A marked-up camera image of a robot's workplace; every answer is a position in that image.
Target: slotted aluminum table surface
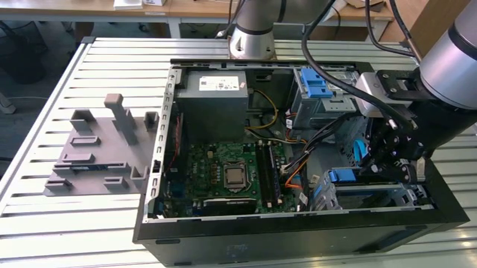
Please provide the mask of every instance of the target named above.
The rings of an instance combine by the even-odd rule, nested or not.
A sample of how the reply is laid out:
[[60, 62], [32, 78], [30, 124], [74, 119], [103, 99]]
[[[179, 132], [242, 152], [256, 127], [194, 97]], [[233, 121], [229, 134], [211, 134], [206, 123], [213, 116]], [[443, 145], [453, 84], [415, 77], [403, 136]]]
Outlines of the slotted aluminum table surface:
[[[302, 60], [298, 41], [277, 41], [278, 58]], [[368, 61], [412, 70], [415, 62], [362, 42], [310, 42], [324, 61]], [[44, 197], [44, 182], [67, 142], [78, 108], [97, 117], [107, 93], [125, 96], [134, 116], [159, 111], [170, 59], [226, 59], [224, 40], [103, 39], [82, 44], [0, 181], [0, 266], [162, 267], [131, 242], [139, 194]], [[324, 257], [222, 267], [476, 267], [477, 137], [472, 129], [436, 151], [437, 168], [472, 221], [381, 255]]]

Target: cpu socket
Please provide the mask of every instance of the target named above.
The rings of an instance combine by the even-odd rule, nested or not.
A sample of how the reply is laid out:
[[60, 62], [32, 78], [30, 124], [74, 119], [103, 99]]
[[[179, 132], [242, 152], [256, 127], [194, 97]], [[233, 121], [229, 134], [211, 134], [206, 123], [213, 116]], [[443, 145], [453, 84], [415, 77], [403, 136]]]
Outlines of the cpu socket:
[[224, 165], [224, 187], [240, 192], [248, 186], [248, 166], [244, 161], [230, 161]]

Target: ram slot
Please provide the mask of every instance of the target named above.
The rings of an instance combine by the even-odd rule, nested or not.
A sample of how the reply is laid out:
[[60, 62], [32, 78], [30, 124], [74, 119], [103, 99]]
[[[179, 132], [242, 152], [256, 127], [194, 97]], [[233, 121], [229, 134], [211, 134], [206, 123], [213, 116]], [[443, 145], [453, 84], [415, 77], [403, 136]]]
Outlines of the ram slot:
[[270, 144], [257, 143], [256, 145], [257, 167], [260, 172], [260, 183], [264, 206], [272, 208], [282, 203], [280, 174], [276, 167], [274, 156]]

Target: motherboard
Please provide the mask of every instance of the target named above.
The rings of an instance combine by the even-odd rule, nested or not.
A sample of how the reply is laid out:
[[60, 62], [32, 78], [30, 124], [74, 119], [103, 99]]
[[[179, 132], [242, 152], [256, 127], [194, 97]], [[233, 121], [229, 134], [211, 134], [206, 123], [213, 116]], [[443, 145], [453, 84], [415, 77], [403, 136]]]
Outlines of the motherboard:
[[190, 145], [186, 180], [171, 184], [175, 213], [194, 217], [294, 211], [293, 193], [282, 193], [280, 185], [285, 163], [281, 143]]

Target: power supply label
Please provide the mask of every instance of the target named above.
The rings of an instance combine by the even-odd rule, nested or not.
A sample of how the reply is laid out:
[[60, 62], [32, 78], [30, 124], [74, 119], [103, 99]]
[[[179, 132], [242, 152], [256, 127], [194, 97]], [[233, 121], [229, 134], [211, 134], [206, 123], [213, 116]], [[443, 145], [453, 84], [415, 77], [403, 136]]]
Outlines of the power supply label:
[[240, 89], [238, 76], [203, 76], [199, 80], [199, 91], [232, 91]]

